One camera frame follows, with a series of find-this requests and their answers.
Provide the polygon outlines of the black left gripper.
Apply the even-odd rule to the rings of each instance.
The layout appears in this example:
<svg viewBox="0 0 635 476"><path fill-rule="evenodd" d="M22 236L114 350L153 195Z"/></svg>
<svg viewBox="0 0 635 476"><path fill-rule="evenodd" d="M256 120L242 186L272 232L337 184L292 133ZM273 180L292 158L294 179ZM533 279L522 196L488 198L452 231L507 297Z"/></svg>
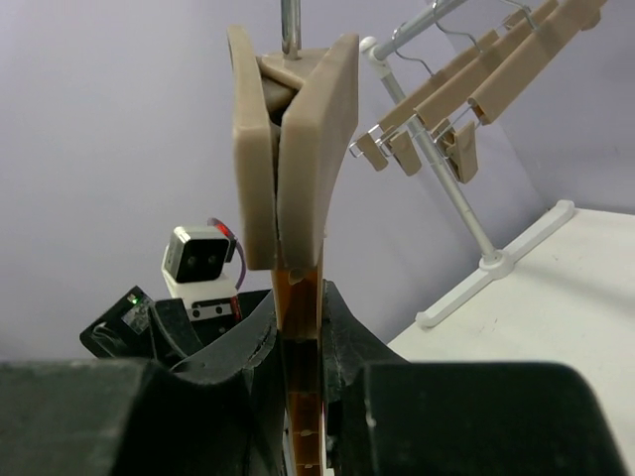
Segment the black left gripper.
<svg viewBox="0 0 635 476"><path fill-rule="evenodd" d="M173 367L244 321L267 291L199 300L154 300L134 287L79 334L97 358L147 358Z"/></svg>

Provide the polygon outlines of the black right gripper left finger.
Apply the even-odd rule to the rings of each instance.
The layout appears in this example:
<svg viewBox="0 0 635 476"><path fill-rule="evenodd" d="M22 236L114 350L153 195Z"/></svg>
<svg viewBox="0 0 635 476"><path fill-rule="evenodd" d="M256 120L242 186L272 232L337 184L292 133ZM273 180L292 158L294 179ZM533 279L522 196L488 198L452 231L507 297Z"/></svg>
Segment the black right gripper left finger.
<svg viewBox="0 0 635 476"><path fill-rule="evenodd" d="M278 475L284 397L273 297L184 362L1 366L5 475Z"/></svg>

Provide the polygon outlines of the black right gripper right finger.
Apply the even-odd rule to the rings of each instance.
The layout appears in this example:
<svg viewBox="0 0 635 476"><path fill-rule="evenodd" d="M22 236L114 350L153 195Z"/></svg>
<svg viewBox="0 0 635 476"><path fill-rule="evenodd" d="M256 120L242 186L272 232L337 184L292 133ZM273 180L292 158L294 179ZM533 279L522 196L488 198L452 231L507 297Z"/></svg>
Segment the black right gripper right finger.
<svg viewBox="0 0 635 476"><path fill-rule="evenodd" d="M324 285L326 457L338 475L624 475L590 385L538 362L410 362Z"/></svg>

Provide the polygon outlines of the beige clip hanger cream underwear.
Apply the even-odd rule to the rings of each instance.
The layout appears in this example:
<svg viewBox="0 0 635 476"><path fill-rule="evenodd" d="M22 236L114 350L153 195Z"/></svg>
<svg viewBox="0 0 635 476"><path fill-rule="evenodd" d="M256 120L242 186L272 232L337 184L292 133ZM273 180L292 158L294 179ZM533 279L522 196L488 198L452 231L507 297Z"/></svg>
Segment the beige clip hanger cream underwear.
<svg viewBox="0 0 635 476"><path fill-rule="evenodd" d="M233 162L246 264L269 271L282 341L292 471L323 472L323 242L341 164L358 125L359 38L304 49L301 5L281 5L282 48L257 55L227 30Z"/></svg>

